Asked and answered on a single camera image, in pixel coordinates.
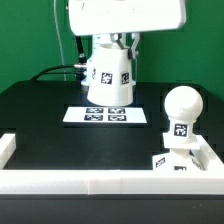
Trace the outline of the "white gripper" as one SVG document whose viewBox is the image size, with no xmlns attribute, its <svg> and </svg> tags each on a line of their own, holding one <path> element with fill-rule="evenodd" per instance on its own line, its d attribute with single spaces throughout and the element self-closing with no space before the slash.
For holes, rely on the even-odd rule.
<svg viewBox="0 0 224 224">
<path fill-rule="evenodd" d="M 130 60 L 137 58 L 140 41 L 133 32 L 178 29 L 186 22 L 185 0 L 69 0 L 68 12 L 75 35 L 112 34 L 117 49 L 126 48 L 124 33 L 132 33 Z"/>
</svg>

